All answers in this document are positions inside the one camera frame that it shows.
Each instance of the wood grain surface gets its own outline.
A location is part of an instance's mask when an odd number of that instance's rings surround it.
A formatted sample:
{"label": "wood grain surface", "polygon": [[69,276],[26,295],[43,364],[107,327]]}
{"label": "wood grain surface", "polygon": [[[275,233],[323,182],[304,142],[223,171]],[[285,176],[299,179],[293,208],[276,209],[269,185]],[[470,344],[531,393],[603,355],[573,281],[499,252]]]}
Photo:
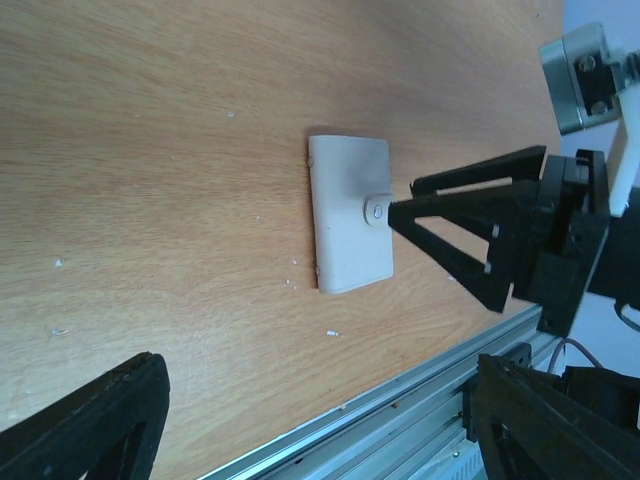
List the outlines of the wood grain surface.
{"label": "wood grain surface", "polygon": [[0,11],[0,428],[150,350],[172,385],[154,478],[194,478],[499,319],[397,236],[393,279],[320,295],[306,137],[385,138],[398,198],[557,149],[537,49],[560,1]]}

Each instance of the white wallet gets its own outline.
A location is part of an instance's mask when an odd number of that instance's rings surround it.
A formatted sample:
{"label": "white wallet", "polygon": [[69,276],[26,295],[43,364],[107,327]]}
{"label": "white wallet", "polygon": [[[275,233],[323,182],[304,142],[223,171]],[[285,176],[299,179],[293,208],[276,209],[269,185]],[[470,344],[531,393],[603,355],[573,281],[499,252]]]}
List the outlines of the white wallet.
{"label": "white wallet", "polygon": [[336,294],[393,276],[393,200],[384,140],[309,137],[318,287]]}

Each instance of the cable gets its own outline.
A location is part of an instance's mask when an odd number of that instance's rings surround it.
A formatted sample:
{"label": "cable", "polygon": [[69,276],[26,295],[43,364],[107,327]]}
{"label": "cable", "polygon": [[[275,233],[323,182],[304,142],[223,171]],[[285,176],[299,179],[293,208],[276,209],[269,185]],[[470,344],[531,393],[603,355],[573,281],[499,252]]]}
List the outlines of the cable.
{"label": "cable", "polygon": [[618,315],[618,318],[622,320],[627,327],[640,333],[640,325],[638,325],[636,322],[634,322],[629,317],[627,317],[624,313],[622,313],[622,309],[626,306],[627,306],[626,303],[616,301],[616,304],[613,306],[613,309],[616,311],[616,315]]}
{"label": "cable", "polygon": [[560,340],[560,343],[558,344],[558,346],[556,346],[555,350],[551,354],[551,360],[549,360],[547,373],[553,373],[553,369],[555,368],[556,362],[558,361],[558,355],[560,355],[560,350],[562,350],[562,347],[564,347],[567,343],[580,350],[580,353],[587,357],[587,359],[592,363],[594,367],[604,368],[604,366],[598,361],[598,359],[594,357],[591,352],[587,350],[587,348],[580,342],[574,340],[573,338],[563,338],[562,340]]}

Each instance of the white wall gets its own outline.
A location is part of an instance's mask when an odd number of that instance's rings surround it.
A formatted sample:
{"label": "white wall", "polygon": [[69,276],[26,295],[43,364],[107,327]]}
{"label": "white wall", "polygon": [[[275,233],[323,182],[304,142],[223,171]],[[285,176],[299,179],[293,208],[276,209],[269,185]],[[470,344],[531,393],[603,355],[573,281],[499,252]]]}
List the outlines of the white wall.
{"label": "white wall", "polygon": [[[620,44],[627,51],[640,49],[638,19],[640,0],[565,0],[565,32],[598,21],[604,25],[609,45]],[[575,155],[579,148],[587,148],[608,154],[615,128],[615,124],[609,124],[569,135],[563,139],[561,153]],[[640,172],[636,185],[640,185]],[[604,297],[585,295],[570,337],[583,343],[605,367],[640,377],[640,333],[618,319],[613,303]],[[589,365],[573,347],[568,346],[566,352],[567,364]]]}

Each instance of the screw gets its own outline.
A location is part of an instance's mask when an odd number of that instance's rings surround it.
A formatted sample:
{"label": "screw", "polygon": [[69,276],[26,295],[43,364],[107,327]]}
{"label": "screw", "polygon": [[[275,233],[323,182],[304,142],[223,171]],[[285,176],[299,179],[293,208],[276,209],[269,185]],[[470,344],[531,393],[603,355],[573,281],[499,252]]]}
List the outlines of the screw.
{"label": "screw", "polygon": [[604,115],[609,111],[609,107],[604,102],[596,102],[591,105],[591,115]]}
{"label": "screw", "polygon": [[591,55],[583,55],[578,60],[578,68],[581,72],[590,72],[596,68],[596,59]]}

